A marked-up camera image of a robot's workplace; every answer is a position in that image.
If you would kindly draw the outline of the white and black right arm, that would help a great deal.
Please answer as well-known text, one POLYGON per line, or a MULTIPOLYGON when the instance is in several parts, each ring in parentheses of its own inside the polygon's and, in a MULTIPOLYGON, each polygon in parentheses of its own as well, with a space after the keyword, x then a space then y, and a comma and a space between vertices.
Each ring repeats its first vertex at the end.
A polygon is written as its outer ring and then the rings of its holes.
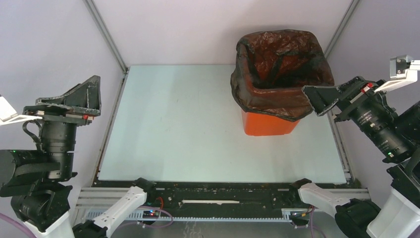
POLYGON ((401 115, 386 101, 398 81, 368 81, 357 76, 338 86, 302 88, 316 115, 337 107, 335 122, 351 120, 391 164, 391 193, 379 207, 369 200, 337 197, 309 179, 291 184, 288 201, 309 204, 332 216, 349 238, 406 238, 420 224, 420 106, 401 115))

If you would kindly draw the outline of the orange plastic trash bin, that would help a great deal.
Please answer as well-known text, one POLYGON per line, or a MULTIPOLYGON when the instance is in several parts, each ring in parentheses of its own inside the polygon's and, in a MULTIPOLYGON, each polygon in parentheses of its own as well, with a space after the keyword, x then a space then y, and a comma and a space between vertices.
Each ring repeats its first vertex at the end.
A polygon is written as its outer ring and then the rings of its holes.
POLYGON ((300 120, 288 121, 271 115, 241 111, 243 128, 249 136, 277 136, 290 134, 300 120))

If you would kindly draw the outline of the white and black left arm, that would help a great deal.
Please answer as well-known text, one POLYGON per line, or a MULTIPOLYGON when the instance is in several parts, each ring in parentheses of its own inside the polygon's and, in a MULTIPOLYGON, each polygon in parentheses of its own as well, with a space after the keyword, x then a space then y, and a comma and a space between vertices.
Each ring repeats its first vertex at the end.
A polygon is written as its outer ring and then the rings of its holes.
POLYGON ((0 195, 10 197, 16 216, 38 238, 108 238, 141 205, 157 199, 155 184, 144 178, 132 183, 128 192, 100 216, 72 226, 66 182, 73 171, 76 131, 101 115, 99 76, 94 75, 60 96, 38 98, 19 114, 0 99, 0 123, 30 123, 34 150, 3 149, 0 152, 0 195))

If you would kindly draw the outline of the black plastic trash bag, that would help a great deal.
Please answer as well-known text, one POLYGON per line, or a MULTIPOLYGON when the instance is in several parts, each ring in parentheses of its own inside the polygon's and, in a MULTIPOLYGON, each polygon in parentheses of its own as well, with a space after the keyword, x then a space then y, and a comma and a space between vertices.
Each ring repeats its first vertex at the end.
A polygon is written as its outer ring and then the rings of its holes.
POLYGON ((236 45, 231 93, 248 113, 290 122, 311 114, 303 86, 333 86, 329 63, 316 36, 283 29, 247 34, 236 45))

